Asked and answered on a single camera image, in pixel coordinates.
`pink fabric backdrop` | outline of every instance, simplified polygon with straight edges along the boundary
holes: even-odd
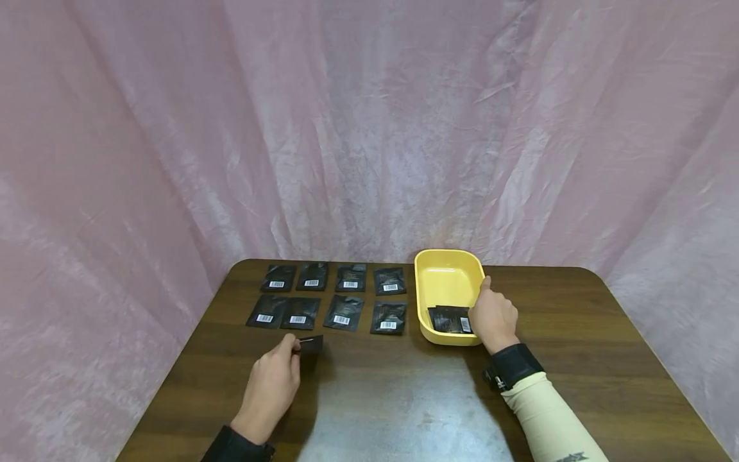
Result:
[[[3,1],[0,460],[111,460],[249,257],[604,277],[739,460],[739,3]]]

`black wristband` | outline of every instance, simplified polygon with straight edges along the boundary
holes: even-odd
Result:
[[[493,390],[506,391],[537,372],[544,372],[544,368],[528,347],[519,343],[490,356],[490,367],[483,371],[483,377]]]
[[[269,462],[274,453],[269,444],[257,446],[224,425],[200,462]]]

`arm sleeve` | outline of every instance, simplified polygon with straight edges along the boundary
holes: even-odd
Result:
[[[546,373],[526,377],[502,395],[518,417],[536,462],[608,461]]]
[[[223,427],[200,462],[269,462],[274,452],[269,444],[257,446],[230,427]]]

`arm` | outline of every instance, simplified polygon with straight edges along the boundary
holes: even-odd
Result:
[[[300,342],[291,333],[259,358],[251,369],[241,409],[223,427],[201,462],[267,462],[274,448],[267,440],[293,403],[300,386]]]
[[[607,462],[598,444],[565,403],[528,348],[516,337],[518,310],[483,280],[469,311],[472,329],[491,354],[490,379],[518,417],[536,462]]]

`beige sleeve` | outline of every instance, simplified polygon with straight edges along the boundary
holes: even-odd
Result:
[[[519,381],[503,399],[521,422],[536,462],[608,461],[544,372]]]

